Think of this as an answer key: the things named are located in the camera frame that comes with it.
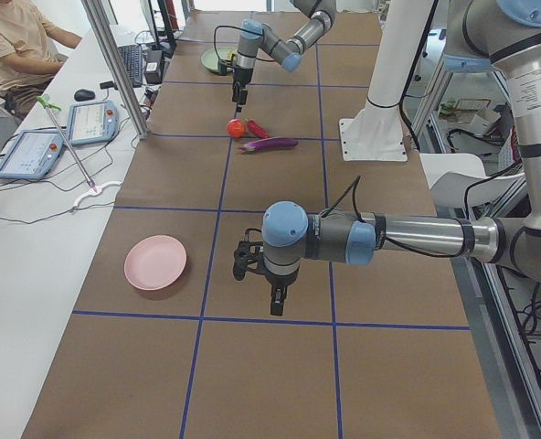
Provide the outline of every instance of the tomato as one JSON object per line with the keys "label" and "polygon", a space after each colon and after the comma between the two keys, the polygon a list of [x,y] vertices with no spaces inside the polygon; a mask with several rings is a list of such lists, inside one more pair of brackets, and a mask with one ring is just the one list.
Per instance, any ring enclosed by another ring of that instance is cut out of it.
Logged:
{"label": "tomato", "polygon": [[240,119],[232,119],[226,125],[226,130],[235,139],[239,139],[246,133],[246,124],[244,124]]}

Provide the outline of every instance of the beige shirt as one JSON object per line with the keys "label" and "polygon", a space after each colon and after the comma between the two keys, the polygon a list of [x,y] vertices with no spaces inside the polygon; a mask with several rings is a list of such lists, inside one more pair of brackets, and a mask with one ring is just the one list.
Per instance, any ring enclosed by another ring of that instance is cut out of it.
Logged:
{"label": "beige shirt", "polygon": [[[49,52],[47,36],[55,28],[30,0],[0,3],[0,58],[16,53],[19,57],[56,61]],[[0,61],[0,91],[40,84],[51,78],[53,75],[19,73]]]}

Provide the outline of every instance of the purple eggplant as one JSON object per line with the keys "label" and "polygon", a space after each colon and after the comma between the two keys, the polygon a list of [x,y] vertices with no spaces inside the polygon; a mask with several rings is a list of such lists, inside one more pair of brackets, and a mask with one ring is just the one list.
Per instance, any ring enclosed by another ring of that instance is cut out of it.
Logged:
{"label": "purple eggplant", "polygon": [[294,148],[299,144],[297,139],[290,137],[269,137],[268,139],[253,140],[239,146],[245,153],[254,153],[256,151],[267,151],[269,149]]}

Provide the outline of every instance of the keyboard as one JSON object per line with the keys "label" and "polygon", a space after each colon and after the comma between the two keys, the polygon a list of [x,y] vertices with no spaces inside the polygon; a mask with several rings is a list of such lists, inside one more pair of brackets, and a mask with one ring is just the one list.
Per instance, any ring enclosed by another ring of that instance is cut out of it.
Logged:
{"label": "keyboard", "polygon": [[126,73],[131,79],[133,87],[143,86],[143,51],[138,44],[120,46],[118,53],[121,56]]}

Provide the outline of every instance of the white stand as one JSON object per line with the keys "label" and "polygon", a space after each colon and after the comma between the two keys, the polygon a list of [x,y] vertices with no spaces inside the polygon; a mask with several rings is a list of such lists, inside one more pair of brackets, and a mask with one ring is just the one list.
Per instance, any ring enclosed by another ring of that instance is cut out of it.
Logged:
{"label": "white stand", "polygon": [[433,1],[391,2],[368,90],[370,101],[366,99],[366,106],[354,119],[340,120],[344,160],[407,161],[396,104],[405,88]]}

